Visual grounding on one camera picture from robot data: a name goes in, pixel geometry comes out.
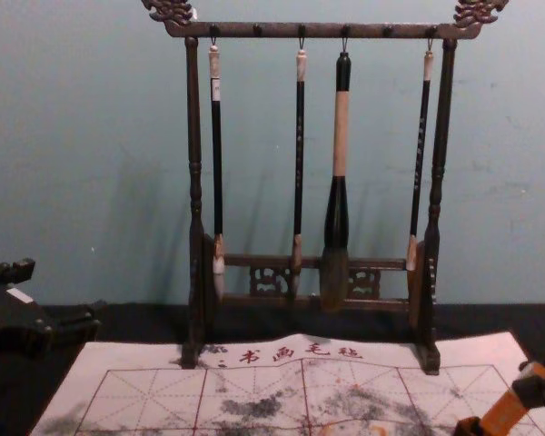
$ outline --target black table surface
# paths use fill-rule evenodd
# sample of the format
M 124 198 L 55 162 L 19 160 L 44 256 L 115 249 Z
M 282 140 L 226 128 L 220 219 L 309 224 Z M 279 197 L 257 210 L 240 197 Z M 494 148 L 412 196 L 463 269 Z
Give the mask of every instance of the black table surface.
M 53 316 L 73 309 L 47 308 Z M 99 341 L 174 343 L 182 342 L 187 333 L 182 306 L 110 305 L 101 310 L 99 319 L 103 323 Z M 436 326 L 439 340 L 511 331 L 530 358 L 545 360 L 545 304 L 439 305 Z M 270 308 L 221 309 L 209 341 L 267 341 L 297 332 L 352 341 L 411 342 L 408 323 L 400 313 L 327 315 Z M 34 428 L 80 350 L 55 350 L 40 361 L 0 356 L 0 435 L 23 436 Z

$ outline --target carved dragon finial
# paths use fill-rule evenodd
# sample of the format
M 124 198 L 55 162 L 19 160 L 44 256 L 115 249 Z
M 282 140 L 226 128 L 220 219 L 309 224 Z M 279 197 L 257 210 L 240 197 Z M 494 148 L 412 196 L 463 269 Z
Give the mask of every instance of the carved dragon finial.
M 149 14 L 154 21 L 186 26 L 193 16 L 192 5 L 188 4 L 188 0 L 142 0 L 142 3 L 148 11 L 155 8 L 155 12 Z
M 463 29 L 471 25 L 487 25 L 499 19 L 492 14 L 495 9 L 500 12 L 509 0 L 458 0 L 457 14 L 454 16 L 456 26 Z

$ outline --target teal wall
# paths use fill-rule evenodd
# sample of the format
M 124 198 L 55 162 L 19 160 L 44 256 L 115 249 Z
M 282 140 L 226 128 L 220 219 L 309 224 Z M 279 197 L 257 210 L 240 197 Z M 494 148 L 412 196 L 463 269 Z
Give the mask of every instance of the teal wall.
M 447 22 L 454 2 L 196 0 L 212 21 Z M 304 254 L 322 250 L 341 41 L 306 41 Z M 219 43 L 225 240 L 289 253 L 296 41 Z M 350 41 L 350 253 L 403 257 L 425 42 Z M 208 44 L 203 221 L 213 231 Z M 435 75 L 419 233 L 426 225 Z M 37 260 L 41 303 L 185 302 L 189 175 L 183 42 L 139 0 L 0 2 L 0 258 Z M 545 2 L 512 1 L 459 44 L 441 213 L 440 302 L 545 302 Z M 227 277 L 231 290 L 247 278 Z M 304 292 L 317 290 L 303 277 Z M 382 293 L 403 295 L 403 274 Z

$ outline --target calligraphy brush rack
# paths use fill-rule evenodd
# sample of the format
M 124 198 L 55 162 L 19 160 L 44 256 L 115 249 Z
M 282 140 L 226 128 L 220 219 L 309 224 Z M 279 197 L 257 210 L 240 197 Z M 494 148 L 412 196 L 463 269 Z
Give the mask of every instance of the calligraphy brush rack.
M 194 9 L 188 3 L 188 0 L 142 1 L 145 8 L 152 11 L 150 13 L 152 19 L 162 22 L 171 37 L 182 38 L 184 40 L 186 50 L 188 156 L 192 223 L 189 235 L 189 336 L 183 345 L 182 366 L 184 368 L 193 368 L 197 364 L 198 355 L 204 346 L 206 333 L 213 325 L 213 318 L 220 304 L 241 306 L 265 304 L 287 308 L 320 308 L 322 306 L 322 297 L 297 295 L 296 289 L 292 286 L 292 283 L 294 283 L 293 278 L 295 274 L 298 275 L 301 268 L 320 270 L 321 279 L 324 273 L 332 276 L 336 271 L 334 271 L 336 265 L 330 264 L 328 270 L 323 272 L 325 253 L 323 253 L 323 257 L 301 257 L 300 249 L 297 253 L 293 250 L 292 255 L 286 256 L 227 253 L 223 255 L 225 265 L 250 268 L 250 294 L 225 293 L 221 296 L 217 295 L 214 287 L 215 270 L 213 270 L 213 259 L 215 259 L 214 256 L 218 255 L 218 253 L 214 251 L 214 239 L 204 232 L 202 222 L 202 155 L 197 63 L 198 39 L 212 38 L 214 42 L 215 38 L 299 38 L 300 40 L 304 37 L 308 39 L 340 38 L 344 41 L 343 52 L 346 51 L 347 38 L 423 39 L 428 40 L 430 45 L 433 40 L 442 40 L 443 58 L 432 157 L 430 207 L 428 210 L 428 226 L 424 238 L 421 242 L 414 245 L 413 253 L 410 253 L 409 250 L 407 259 L 346 259 L 347 262 L 341 264 L 341 266 L 345 266 L 346 276 L 338 274 L 340 278 L 339 285 L 342 284 L 343 289 L 346 291 L 346 295 L 340 300 L 340 308 L 346 310 L 362 309 L 368 311 L 408 313 L 421 367 L 428 374 L 437 374 L 440 368 L 440 353 L 435 343 L 436 329 L 433 321 L 440 246 L 438 220 L 441 211 L 442 179 L 446 162 L 446 148 L 451 115 L 454 56 L 458 40 L 476 38 L 484 25 L 497 20 L 494 12 L 501 11 L 509 0 L 458 0 L 458 4 L 455 7 L 456 15 L 454 16 L 454 22 L 437 25 L 405 23 L 203 23 L 193 20 Z M 414 196 L 416 195 L 416 191 L 418 191 L 419 195 L 421 184 L 423 144 L 421 145 L 420 141 L 423 142 L 425 133 L 425 125 L 422 125 L 422 121 L 421 118 Z M 302 156 L 302 149 L 299 149 L 299 140 L 297 140 L 297 153 L 299 152 L 301 152 L 300 156 Z M 297 154 L 295 183 L 297 186 L 302 186 L 302 171 L 298 171 L 299 164 L 302 164 L 302 162 L 299 163 L 299 155 Z M 417 217 L 418 215 L 418 203 L 414 200 L 412 207 L 414 237 L 415 219 L 413 216 Z M 408 276 L 408 298 L 380 299 L 379 284 L 381 271 L 405 271 Z M 280 282 L 284 282 L 287 285 L 286 287 L 289 288 L 288 292 L 282 291 Z M 360 289 L 369 290 L 369 292 L 360 292 Z

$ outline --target white label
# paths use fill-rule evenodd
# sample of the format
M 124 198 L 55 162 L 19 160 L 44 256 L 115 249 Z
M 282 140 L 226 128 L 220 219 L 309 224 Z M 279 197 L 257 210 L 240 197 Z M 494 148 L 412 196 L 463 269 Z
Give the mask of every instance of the white label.
M 220 79 L 212 79 L 212 101 L 220 101 Z
M 30 298 L 28 295 L 26 295 L 24 292 L 20 291 L 19 289 L 16 289 L 16 288 L 10 288 L 9 290 L 7 290 L 6 292 L 8 292 L 10 295 L 12 295 L 13 297 L 17 298 L 18 300 L 20 300 L 21 302 L 23 302 L 24 304 L 28 304 L 30 302 L 33 302 L 34 300 L 32 298 Z

